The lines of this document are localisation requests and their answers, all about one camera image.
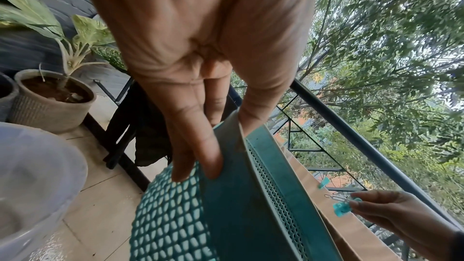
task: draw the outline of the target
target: plant pot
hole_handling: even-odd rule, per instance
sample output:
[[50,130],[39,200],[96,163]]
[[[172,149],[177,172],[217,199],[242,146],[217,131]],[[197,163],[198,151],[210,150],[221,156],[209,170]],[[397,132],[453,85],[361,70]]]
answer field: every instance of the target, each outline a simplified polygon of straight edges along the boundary
[[[57,72],[42,71],[47,77],[61,79]],[[77,128],[86,117],[92,103],[96,99],[95,93],[86,84],[70,77],[68,83],[82,89],[90,97],[84,103],[67,103],[45,98],[27,88],[23,81],[40,77],[39,70],[23,70],[14,79],[19,86],[19,96],[13,103],[8,117],[15,124],[39,128],[52,133],[62,133]]]
[[0,122],[6,121],[18,93],[18,85],[10,77],[0,72]]

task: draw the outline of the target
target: soil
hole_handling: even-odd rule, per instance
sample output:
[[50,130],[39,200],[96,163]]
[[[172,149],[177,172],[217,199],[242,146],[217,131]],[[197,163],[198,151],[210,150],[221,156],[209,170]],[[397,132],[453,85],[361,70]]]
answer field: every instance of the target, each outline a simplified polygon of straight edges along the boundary
[[11,93],[11,87],[0,85],[0,98],[6,97]]
[[73,80],[69,79],[64,89],[58,89],[59,82],[59,79],[53,77],[45,77],[44,82],[40,76],[22,81],[32,92],[51,100],[66,103],[85,103],[92,100],[92,97]]

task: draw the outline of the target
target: textured planter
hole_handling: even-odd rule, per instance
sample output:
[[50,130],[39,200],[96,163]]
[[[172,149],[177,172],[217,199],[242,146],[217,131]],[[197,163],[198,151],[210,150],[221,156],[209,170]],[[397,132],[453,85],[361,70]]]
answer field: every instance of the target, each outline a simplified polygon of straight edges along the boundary
[[18,85],[0,72],[0,122],[6,121],[18,93]]
[[[43,76],[60,78],[61,74],[42,71]],[[8,120],[15,124],[39,128],[53,133],[62,133],[77,128],[84,118],[96,95],[86,84],[70,77],[80,88],[85,90],[91,100],[85,103],[65,103],[47,99],[26,88],[22,81],[40,76],[38,70],[23,70],[14,79],[19,86],[19,96],[13,103]]]

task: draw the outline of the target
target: sleeve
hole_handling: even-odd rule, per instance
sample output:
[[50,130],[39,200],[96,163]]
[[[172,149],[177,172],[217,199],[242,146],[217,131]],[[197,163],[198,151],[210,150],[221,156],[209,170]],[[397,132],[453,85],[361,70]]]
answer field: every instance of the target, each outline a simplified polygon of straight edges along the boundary
[[457,232],[451,247],[451,261],[464,261],[464,232]]

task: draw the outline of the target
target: black handrail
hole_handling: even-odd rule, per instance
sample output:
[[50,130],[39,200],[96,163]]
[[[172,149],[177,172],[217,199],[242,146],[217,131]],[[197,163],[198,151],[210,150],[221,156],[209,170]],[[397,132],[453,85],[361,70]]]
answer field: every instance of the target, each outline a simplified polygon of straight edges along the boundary
[[427,195],[416,183],[399,170],[390,160],[372,146],[366,139],[349,126],[335,111],[325,105],[314,93],[302,83],[294,80],[290,88],[299,95],[319,115],[339,131],[350,143],[360,150],[373,164],[383,171],[404,191],[415,195],[419,200],[437,212],[441,217],[462,228],[460,223],[449,215],[437,202]]

